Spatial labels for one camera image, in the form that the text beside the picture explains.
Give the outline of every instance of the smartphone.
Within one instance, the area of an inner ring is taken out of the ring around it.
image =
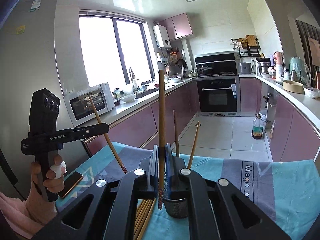
[[[64,181],[64,189],[58,193],[60,198],[64,198],[81,180],[83,179],[83,175],[79,172],[72,173],[65,181]]]

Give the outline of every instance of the window frame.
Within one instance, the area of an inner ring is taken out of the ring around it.
[[[149,48],[148,48],[148,43],[147,43],[147,38],[146,38],[146,34],[145,34],[145,31],[144,31],[144,28],[143,28],[143,23],[130,21],[130,20],[125,20],[125,19],[116,18],[116,17],[107,17],[107,16],[79,15],[79,18],[81,18],[81,17],[89,17],[89,18],[98,17],[98,18],[112,19],[113,30],[114,30],[115,37],[116,37],[116,44],[117,44],[118,53],[119,53],[119,57],[120,57],[120,63],[121,63],[121,67],[122,67],[122,72],[123,72],[123,75],[124,75],[125,83],[127,85],[129,85],[131,83],[131,80],[130,80],[130,77],[128,75],[127,67],[126,67],[125,61],[124,61],[124,54],[122,52],[122,47],[121,47],[121,42],[120,42],[120,37],[119,37],[117,21],[123,21],[123,22],[130,22],[130,23],[138,24],[139,27],[140,27],[142,41],[143,41],[144,49],[145,49],[146,56],[147,56],[147,61],[148,61],[148,65],[149,65],[149,71],[150,71],[151,79],[155,79],[155,72],[153,70],[153,65],[152,65],[152,61],[151,61],[151,55],[150,55],[150,51],[149,51]]]

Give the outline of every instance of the sink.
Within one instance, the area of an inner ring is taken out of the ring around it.
[[[156,91],[159,91],[159,88],[152,88],[152,89],[149,89],[149,90],[140,92],[140,93],[136,96],[136,98],[137,98],[137,99],[138,99],[138,98],[143,98],[143,97],[145,97],[145,96],[147,96],[147,95],[149,95],[149,94],[151,94],[151,93],[153,93],[153,92],[156,92]]]

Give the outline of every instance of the white countertop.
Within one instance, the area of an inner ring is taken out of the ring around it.
[[[165,93],[170,93],[171,91],[189,83],[192,81],[192,78],[184,79],[182,82],[176,83],[175,85],[171,86],[171,84],[166,84],[166,87],[164,88]],[[149,89],[155,88],[152,86],[152,84],[149,84]],[[143,98],[135,99],[134,101],[130,103],[125,103],[122,100],[120,100],[120,105],[116,106],[116,108],[112,109],[109,112],[106,112],[104,114],[100,115],[100,119],[102,122],[105,122],[107,124],[112,124],[113,122],[119,120],[120,118],[124,117],[127,114],[132,113],[133,111],[137,110],[138,108],[150,103],[151,101],[159,98],[159,91],[153,92],[149,95],[146,95]],[[89,126],[97,124],[98,121],[96,118],[93,118],[79,126]]]
[[[271,78],[263,78],[260,75],[256,74],[241,74],[239,78],[251,78],[255,77],[260,79],[262,82],[266,83],[278,93],[287,98],[290,102],[292,102],[306,117],[310,119],[310,121],[314,124],[314,126],[320,130],[320,99],[312,99],[306,97],[304,94],[297,94],[286,91],[283,89],[283,86],[276,83],[274,79]]]

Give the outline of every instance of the oven handle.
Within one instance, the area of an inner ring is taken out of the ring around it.
[[[232,90],[232,88],[209,88],[209,89],[202,89],[202,91],[206,91],[206,90]]]

